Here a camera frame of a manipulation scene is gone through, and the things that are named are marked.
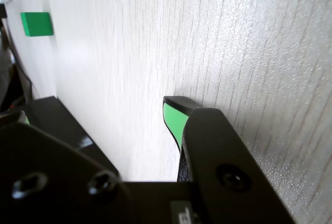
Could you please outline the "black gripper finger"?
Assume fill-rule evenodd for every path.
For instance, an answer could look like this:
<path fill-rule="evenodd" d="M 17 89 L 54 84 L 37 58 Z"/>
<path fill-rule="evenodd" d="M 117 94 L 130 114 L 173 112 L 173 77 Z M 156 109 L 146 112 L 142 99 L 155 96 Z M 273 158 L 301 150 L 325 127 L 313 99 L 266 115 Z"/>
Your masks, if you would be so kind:
<path fill-rule="evenodd" d="M 204 223 L 293 223 L 221 110 L 165 96 L 163 118 L 186 159 Z"/>
<path fill-rule="evenodd" d="M 129 223 L 113 172 L 29 124 L 1 124 L 1 223 Z"/>

